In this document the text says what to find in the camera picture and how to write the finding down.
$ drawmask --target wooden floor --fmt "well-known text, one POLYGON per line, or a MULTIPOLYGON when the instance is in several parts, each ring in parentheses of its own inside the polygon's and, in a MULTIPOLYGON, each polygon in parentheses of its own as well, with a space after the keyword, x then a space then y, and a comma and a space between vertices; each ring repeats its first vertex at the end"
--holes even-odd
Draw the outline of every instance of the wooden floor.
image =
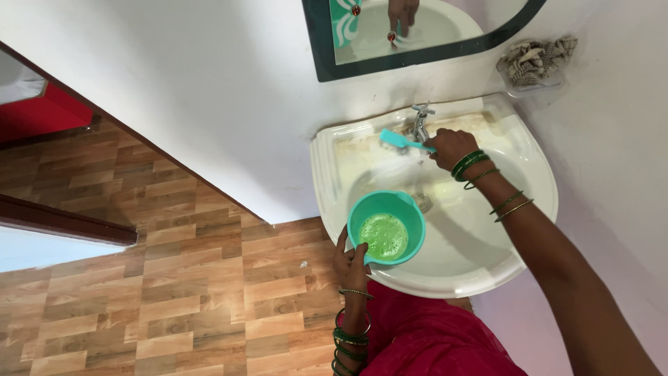
POLYGON ((0 151, 0 193, 140 234, 0 274, 0 375, 331 375, 343 301, 319 217, 260 223, 104 121, 0 151))

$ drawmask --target green foam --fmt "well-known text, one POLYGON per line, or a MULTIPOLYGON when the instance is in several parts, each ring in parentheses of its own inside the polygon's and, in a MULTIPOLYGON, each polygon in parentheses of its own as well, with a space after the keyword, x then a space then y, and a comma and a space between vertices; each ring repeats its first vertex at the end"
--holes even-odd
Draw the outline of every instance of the green foam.
POLYGON ((374 214, 359 228, 359 243, 368 243, 367 255, 376 260, 392 261, 406 250, 408 232, 394 215, 374 214))

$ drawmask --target tap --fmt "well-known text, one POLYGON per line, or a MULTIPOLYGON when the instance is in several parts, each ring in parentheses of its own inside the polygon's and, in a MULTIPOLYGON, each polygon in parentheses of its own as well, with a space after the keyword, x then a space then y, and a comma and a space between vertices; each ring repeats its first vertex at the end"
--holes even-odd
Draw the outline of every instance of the tap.
MULTIPOLYGON (((421 142, 421 143, 423 143, 423 142, 425 142, 429 139, 429 132, 427 132, 427 129, 424 127, 424 122, 425 122, 425 120, 427 120, 427 115, 428 114, 432 114, 432 115, 436 114, 436 111, 428 108, 429 103, 430 102, 427 102, 427 104, 425 104, 424 107, 421 107, 421 106, 418 106, 418 105, 415 105, 415 104, 413 105, 413 109, 415 111, 417 111, 418 114, 415 117, 415 122, 413 124, 412 133, 413 133, 413 137, 415 137, 415 139, 418 142, 421 142)), ((423 152, 426 155, 431 154, 427 150, 424 150, 423 152)))

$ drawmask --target toothbrush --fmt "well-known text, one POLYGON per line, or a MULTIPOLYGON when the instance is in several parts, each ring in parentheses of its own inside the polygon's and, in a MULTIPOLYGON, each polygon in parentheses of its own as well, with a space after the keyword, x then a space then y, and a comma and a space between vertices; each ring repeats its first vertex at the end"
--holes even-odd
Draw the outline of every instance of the toothbrush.
POLYGON ((432 153, 436 152, 436 149, 426 147, 421 143, 414 143, 412 141, 408 141, 404 136, 401 136, 400 134, 396 134, 392 132, 391 130, 383 129, 382 132, 380 132, 380 140, 385 141, 388 144, 394 145, 396 147, 414 147, 418 149, 423 149, 423 150, 428 150, 431 151, 432 153))

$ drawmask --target hand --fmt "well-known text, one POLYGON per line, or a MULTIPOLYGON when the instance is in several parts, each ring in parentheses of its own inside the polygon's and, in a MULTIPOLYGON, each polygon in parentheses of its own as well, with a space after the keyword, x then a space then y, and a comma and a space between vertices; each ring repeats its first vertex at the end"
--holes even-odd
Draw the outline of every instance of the hand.
POLYGON ((387 16, 389 17, 390 31, 397 32, 397 20, 401 21, 401 36, 408 36, 408 27, 415 23, 415 13, 420 6, 420 0, 389 0, 387 16))
POLYGON ((371 274, 371 269, 368 265, 364 266, 364 254, 369 249, 369 244, 362 243, 357 246, 356 250, 345 251, 345 240, 348 238, 347 225, 343 226, 339 241, 334 251, 332 263, 334 271, 339 278, 339 283, 342 288, 349 288, 367 292, 367 276, 371 274))
POLYGON ((436 137, 424 142, 424 146, 436 148, 436 153, 429 155, 436 161, 438 167, 452 171, 453 167, 468 153, 478 150, 476 138, 463 130, 441 128, 436 131, 436 137))

